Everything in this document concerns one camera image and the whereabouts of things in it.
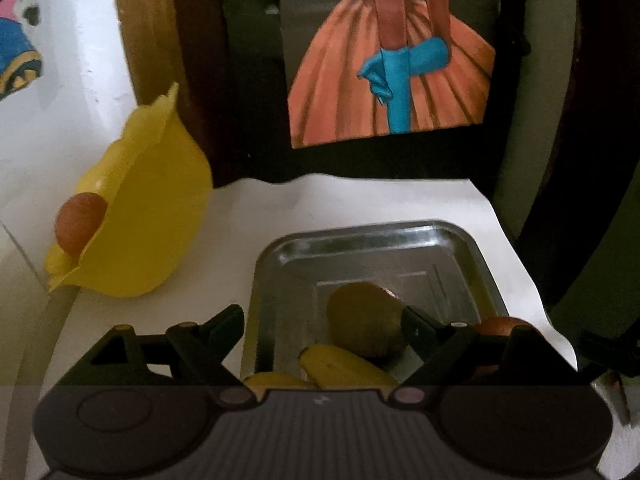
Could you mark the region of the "cherry tomato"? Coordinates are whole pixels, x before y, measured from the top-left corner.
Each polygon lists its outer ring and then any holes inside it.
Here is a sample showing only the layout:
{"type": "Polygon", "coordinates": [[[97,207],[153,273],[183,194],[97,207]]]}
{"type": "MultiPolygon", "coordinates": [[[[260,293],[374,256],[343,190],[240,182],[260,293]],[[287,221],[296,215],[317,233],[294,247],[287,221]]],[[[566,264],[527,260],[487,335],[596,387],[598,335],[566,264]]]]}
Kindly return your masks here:
{"type": "Polygon", "coordinates": [[[480,335],[509,337],[518,326],[532,327],[532,324],[512,316],[496,316],[474,325],[473,330],[480,335]]]}

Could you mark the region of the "short yellow banana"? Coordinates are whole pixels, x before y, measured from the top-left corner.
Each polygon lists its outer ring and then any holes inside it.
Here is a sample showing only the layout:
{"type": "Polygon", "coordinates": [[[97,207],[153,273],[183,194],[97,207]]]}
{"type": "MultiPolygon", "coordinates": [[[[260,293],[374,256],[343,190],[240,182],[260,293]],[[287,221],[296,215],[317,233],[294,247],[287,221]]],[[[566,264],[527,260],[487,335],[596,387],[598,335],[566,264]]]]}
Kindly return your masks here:
{"type": "Polygon", "coordinates": [[[316,390],[312,382],[291,374],[279,372],[261,372],[244,379],[244,385],[261,401],[271,390],[316,390]]]}

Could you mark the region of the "large brown kiwi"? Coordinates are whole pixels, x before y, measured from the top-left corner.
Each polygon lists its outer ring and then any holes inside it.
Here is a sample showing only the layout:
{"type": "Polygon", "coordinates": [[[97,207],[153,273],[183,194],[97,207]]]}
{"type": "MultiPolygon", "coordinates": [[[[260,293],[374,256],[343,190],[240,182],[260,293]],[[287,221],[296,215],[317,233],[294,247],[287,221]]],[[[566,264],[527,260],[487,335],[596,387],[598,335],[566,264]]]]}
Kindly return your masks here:
{"type": "Polygon", "coordinates": [[[391,367],[402,356],[405,305],[387,289],[368,282],[335,289],[326,303],[332,342],[374,365],[391,367]]]}

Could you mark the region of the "long yellow banana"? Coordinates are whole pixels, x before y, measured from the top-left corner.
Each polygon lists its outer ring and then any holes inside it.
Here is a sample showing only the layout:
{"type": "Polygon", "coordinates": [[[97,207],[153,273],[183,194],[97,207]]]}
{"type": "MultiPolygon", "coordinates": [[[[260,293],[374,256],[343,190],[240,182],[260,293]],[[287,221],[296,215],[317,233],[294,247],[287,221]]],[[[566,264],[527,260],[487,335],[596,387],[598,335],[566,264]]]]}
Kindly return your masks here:
{"type": "Polygon", "coordinates": [[[355,353],[332,344],[312,344],[300,352],[299,366],[322,389],[380,389],[399,382],[355,353]]]}

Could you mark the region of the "red apple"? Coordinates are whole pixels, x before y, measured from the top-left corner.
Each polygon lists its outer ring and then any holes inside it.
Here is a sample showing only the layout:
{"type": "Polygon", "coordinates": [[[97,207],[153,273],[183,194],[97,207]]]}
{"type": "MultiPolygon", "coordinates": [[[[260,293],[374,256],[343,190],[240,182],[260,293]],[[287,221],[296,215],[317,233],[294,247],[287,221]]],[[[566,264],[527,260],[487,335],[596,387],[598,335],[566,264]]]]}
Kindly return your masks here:
{"type": "Polygon", "coordinates": [[[54,222],[55,238],[63,252],[75,258],[80,256],[99,229],[107,207],[105,198],[91,192],[78,193],[66,200],[54,222]]]}

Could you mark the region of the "yellow plastic colander bowl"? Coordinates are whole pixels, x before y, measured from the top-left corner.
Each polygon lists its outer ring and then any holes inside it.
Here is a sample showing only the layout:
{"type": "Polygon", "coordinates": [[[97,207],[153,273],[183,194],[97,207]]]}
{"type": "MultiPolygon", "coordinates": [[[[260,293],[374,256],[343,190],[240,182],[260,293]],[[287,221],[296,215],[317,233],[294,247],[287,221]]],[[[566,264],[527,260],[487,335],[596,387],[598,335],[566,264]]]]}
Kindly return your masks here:
{"type": "Polygon", "coordinates": [[[108,207],[79,257],[55,240],[44,260],[51,290],[79,286],[137,297],[177,269],[213,187],[207,158],[178,115],[178,95],[172,84],[152,104],[137,107],[120,138],[78,181],[74,195],[99,194],[108,207]]]}

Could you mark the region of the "dark cabinet door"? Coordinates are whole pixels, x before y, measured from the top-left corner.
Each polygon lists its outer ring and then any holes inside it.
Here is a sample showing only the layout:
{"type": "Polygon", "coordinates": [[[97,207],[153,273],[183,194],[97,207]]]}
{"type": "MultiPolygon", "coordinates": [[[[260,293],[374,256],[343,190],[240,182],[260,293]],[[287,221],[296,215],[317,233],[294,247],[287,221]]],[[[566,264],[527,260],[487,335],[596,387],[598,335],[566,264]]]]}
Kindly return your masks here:
{"type": "Polygon", "coordinates": [[[307,172],[470,178],[523,234],[551,158],[576,0],[221,0],[216,185],[307,172]]]}

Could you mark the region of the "orange dress lady poster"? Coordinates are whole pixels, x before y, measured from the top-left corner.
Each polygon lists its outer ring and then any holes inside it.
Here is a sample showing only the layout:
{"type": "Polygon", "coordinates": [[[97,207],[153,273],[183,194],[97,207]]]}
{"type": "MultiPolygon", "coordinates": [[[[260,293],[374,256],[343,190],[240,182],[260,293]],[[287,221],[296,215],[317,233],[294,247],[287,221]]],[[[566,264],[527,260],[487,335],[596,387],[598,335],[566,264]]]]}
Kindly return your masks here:
{"type": "Polygon", "coordinates": [[[449,0],[341,0],[288,92],[293,148],[477,125],[495,56],[449,0]]]}

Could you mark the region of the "brown wooden door frame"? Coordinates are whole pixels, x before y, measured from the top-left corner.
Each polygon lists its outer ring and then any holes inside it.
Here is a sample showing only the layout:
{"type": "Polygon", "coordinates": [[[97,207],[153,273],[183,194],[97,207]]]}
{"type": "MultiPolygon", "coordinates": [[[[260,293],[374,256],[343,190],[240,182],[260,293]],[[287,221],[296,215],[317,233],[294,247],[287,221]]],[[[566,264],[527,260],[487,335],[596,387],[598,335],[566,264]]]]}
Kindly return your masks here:
{"type": "Polygon", "coordinates": [[[224,82],[222,0],[116,0],[134,95],[150,104],[179,85],[177,110],[209,156],[224,82]]]}

